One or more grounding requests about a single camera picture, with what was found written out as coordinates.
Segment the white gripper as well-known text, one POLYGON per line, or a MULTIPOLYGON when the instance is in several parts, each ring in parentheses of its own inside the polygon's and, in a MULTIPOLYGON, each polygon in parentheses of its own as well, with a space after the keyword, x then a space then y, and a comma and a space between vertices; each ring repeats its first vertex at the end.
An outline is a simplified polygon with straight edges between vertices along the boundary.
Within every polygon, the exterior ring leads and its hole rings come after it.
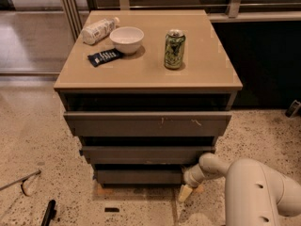
POLYGON ((184 171, 183 179, 186 185, 181 185, 178 196, 179 202, 185 202, 193 192, 192 187, 198 187, 206 179, 206 176, 199 164, 192 166, 184 171))

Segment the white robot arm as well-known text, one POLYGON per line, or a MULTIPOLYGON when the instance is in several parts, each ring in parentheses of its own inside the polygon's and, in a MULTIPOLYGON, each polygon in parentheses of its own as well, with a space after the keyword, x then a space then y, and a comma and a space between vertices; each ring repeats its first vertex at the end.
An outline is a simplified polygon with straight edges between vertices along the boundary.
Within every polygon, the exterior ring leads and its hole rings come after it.
POLYGON ((205 180, 225 179, 226 226, 280 226, 280 217, 301 215, 301 185, 292 178, 249 158, 227 163, 203 154, 183 173, 179 201, 205 180))

